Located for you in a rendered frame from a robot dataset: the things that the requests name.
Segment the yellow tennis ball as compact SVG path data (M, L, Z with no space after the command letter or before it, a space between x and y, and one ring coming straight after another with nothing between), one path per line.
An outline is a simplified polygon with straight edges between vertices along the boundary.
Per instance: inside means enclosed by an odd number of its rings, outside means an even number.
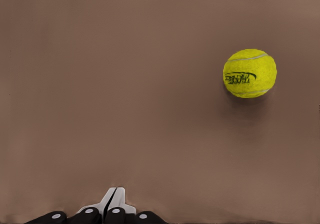
M234 96L251 99L266 94L275 85L275 60L259 49L244 49L233 54L224 64L223 83Z

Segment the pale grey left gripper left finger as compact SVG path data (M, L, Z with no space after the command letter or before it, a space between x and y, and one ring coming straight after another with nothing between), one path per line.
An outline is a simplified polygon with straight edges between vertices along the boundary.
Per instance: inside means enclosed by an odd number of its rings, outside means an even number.
M102 224L116 190L116 187L111 187L99 203L82 207L68 218L67 224Z

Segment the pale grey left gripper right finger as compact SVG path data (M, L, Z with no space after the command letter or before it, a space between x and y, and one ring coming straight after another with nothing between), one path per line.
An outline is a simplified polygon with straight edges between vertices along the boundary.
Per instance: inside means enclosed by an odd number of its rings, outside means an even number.
M126 204L123 187L111 187L103 207L103 224L135 224L136 208Z

